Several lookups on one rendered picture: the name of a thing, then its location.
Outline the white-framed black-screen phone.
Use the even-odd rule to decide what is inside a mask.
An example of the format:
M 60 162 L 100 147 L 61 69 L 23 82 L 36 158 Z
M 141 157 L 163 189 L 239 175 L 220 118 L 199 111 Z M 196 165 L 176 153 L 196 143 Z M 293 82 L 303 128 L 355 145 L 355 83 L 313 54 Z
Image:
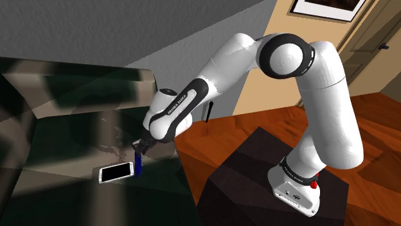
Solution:
M 100 168 L 98 182 L 100 184 L 112 182 L 122 178 L 131 177 L 134 175 L 134 163 L 123 162 L 113 166 Z

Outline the thin black stick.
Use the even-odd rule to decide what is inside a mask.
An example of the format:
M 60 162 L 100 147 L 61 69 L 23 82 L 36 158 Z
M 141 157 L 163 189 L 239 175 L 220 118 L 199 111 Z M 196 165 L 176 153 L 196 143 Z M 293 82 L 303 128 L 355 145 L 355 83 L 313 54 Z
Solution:
M 214 105 L 214 102 L 213 102 L 213 101 L 210 101 L 210 102 L 208 103 L 208 111 L 207 111 L 206 120 L 205 120 L 206 123 L 209 121 L 209 117 L 210 117 L 210 114 L 211 114 L 211 110 L 212 110 L 212 108 L 213 108 L 213 105 Z

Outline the dark green and beige sofa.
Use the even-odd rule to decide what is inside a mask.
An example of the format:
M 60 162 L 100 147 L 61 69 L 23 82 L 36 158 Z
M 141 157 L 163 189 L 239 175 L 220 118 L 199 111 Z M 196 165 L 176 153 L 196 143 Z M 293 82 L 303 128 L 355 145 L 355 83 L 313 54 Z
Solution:
M 148 69 L 0 57 L 0 226 L 202 226 L 174 143 L 134 161 L 157 83 Z

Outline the dark robot stand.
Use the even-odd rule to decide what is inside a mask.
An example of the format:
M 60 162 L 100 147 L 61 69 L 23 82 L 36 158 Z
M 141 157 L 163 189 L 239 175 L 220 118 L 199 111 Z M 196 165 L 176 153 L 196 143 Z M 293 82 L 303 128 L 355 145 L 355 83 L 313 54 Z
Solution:
M 197 204 L 202 226 L 344 226 L 348 184 L 319 174 L 320 206 L 305 216 L 276 198 L 268 171 L 291 147 L 257 128 L 208 178 Z

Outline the white-framed wall picture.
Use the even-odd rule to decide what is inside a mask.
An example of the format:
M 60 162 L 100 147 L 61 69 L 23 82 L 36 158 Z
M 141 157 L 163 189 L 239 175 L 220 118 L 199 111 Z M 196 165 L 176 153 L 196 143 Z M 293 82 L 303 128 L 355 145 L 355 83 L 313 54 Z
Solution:
M 351 22 L 367 0 L 294 0 L 291 13 Z

